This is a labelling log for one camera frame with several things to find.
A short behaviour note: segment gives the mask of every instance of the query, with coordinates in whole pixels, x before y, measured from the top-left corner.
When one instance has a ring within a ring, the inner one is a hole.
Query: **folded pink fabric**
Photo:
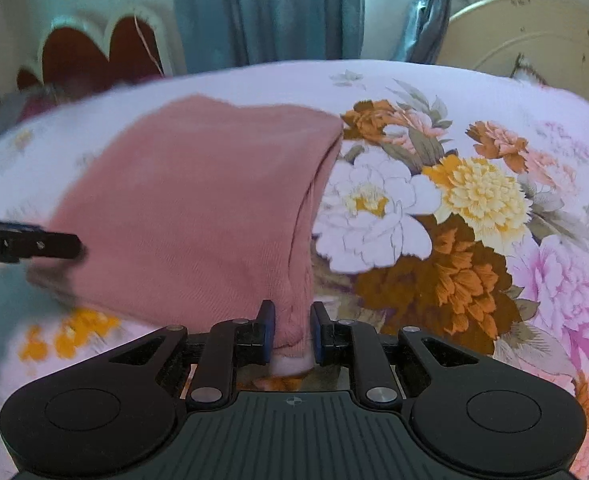
[[[133,124],[69,190],[49,228],[79,262],[28,277],[77,302],[206,332],[276,305],[275,346],[301,356],[313,296],[309,241],[340,148],[339,118],[201,96]]]

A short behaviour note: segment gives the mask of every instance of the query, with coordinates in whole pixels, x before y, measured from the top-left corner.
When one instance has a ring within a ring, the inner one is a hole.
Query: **purple flower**
[[[589,359],[589,267],[558,236],[543,238],[541,246],[525,238],[507,259],[520,297],[540,303],[530,322],[556,337],[577,368],[579,350]]]

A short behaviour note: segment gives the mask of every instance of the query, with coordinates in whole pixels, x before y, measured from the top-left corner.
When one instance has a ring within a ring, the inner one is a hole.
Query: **blue curtain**
[[[188,73],[356,58],[363,0],[174,0]]]
[[[448,28],[450,4],[451,0],[414,0],[393,59],[434,64]]]

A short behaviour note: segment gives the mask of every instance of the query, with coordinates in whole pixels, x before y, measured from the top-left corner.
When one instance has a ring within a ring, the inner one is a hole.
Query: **floral bed sheet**
[[[444,67],[293,62],[177,78],[60,108],[0,139],[0,219],[46,223],[128,124],[201,93],[341,115],[341,155],[313,227],[315,293],[335,318],[394,334],[417,325],[565,388],[588,433],[589,104]],[[38,377],[154,330],[60,304],[0,264],[0,408]],[[244,388],[345,387],[344,370]],[[15,469],[0,439],[0,480]]]

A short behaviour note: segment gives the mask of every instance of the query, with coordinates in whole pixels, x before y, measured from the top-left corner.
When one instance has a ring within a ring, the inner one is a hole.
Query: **folded garment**
[[[310,108],[173,102],[121,134],[60,203],[48,227],[77,234],[84,258],[37,258],[28,278],[104,312],[193,333],[254,318],[270,299],[275,348],[300,358],[311,227],[340,137],[339,118]]]

